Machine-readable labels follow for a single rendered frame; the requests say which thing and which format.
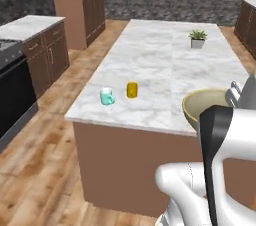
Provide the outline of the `yellow mug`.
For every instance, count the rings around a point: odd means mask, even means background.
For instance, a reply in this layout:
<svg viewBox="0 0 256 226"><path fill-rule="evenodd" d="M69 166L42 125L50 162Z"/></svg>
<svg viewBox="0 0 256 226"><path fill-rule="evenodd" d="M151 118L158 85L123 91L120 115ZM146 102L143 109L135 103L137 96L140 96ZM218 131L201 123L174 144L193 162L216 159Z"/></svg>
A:
<svg viewBox="0 0 256 226"><path fill-rule="evenodd" d="M126 95L128 98L136 98L138 94L138 84L136 82L128 82Z"/></svg>

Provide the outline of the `tall brown cupboard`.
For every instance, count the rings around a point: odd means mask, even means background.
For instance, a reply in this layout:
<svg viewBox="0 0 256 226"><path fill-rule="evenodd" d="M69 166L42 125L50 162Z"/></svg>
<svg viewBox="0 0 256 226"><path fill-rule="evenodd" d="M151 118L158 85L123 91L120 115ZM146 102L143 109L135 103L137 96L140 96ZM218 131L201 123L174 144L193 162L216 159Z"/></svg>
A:
<svg viewBox="0 0 256 226"><path fill-rule="evenodd" d="M64 17L69 49L86 49L105 30L104 0L54 0L54 5Z"/></svg>

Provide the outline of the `brown base cupboards, marble top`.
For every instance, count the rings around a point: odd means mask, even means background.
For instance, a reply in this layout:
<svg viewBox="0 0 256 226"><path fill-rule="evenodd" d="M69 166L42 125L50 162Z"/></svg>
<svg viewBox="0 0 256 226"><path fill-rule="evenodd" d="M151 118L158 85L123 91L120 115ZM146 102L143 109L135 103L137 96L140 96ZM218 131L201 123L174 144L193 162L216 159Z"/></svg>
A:
<svg viewBox="0 0 256 226"><path fill-rule="evenodd" d="M0 39L22 42L37 98L69 67L64 17L27 15L0 26Z"/></svg>

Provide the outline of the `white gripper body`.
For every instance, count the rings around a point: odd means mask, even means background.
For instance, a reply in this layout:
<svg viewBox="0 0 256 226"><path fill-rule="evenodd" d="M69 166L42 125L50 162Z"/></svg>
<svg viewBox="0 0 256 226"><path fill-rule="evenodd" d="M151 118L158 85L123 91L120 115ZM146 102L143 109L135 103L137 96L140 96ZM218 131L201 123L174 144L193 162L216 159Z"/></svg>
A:
<svg viewBox="0 0 256 226"><path fill-rule="evenodd" d="M241 85L236 81L232 81L231 87L226 91L226 94L225 94L225 100L229 106L233 108L239 107L238 101L240 99L241 92L242 92Z"/></svg>

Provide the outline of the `teal mug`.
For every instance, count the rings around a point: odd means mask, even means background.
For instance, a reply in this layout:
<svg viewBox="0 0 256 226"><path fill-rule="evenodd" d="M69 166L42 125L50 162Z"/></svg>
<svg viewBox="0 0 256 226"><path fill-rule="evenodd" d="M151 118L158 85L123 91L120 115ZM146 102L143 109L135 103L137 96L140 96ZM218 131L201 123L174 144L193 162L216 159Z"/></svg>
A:
<svg viewBox="0 0 256 226"><path fill-rule="evenodd" d="M100 90L100 100L103 105L111 105L115 102L111 88L104 87Z"/></svg>

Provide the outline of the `dark brown base cupboards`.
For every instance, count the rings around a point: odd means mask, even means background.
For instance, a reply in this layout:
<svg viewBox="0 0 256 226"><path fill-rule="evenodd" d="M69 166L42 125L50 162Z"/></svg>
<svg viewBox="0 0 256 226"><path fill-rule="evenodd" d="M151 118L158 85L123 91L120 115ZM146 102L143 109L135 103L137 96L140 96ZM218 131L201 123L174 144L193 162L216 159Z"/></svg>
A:
<svg viewBox="0 0 256 226"><path fill-rule="evenodd" d="M234 34L256 60L256 0L242 0Z"/></svg>

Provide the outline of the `beige bowl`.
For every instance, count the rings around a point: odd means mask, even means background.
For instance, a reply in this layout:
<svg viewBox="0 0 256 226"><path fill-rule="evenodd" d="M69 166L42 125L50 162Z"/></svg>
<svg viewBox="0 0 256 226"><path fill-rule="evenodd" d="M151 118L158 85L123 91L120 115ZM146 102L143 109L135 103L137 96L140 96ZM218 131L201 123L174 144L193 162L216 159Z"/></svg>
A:
<svg viewBox="0 0 256 226"><path fill-rule="evenodd" d="M206 88L192 91L183 98L183 114L192 128L197 129L200 114L212 105L228 107L226 92L226 89Z"/></svg>

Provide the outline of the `marble-topped kitchen island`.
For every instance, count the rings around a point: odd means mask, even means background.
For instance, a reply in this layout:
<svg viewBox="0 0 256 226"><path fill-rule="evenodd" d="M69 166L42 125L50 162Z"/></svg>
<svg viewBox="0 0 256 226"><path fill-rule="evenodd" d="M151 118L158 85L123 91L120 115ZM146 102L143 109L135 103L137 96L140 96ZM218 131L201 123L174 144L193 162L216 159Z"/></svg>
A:
<svg viewBox="0 0 256 226"><path fill-rule="evenodd" d="M204 30L201 49L189 33ZM158 216L168 198L155 185L156 168L201 161L182 100L204 88L244 83L248 73L215 24L130 21L65 117L74 127L86 201L96 207ZM128 98L128 82L138 84ZM115 102L103 105L100 90Z"/></svg>

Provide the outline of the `black oven with hob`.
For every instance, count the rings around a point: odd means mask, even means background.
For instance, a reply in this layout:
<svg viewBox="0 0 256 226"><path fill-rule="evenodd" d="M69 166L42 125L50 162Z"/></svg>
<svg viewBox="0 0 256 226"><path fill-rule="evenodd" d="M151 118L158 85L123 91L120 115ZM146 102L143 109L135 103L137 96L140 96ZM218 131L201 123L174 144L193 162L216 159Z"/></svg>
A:
<svg viewBox="0 0 256 226"><path fill-rule="evenodd" d="M22 42L0 38L0 154L37 111Z"/></svg>

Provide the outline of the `potted plant in white pot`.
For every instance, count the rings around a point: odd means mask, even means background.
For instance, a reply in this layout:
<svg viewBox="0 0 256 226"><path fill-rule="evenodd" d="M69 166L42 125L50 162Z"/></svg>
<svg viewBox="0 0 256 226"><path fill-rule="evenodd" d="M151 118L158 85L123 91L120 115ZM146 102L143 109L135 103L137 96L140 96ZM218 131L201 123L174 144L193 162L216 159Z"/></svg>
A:
<svg viewBox="0 0 256 226"><path fill-rule="evenodd" d="M190 38L192 48L201 49L207 39L207 34L204 30L192 30L188 37Z"/></svg>

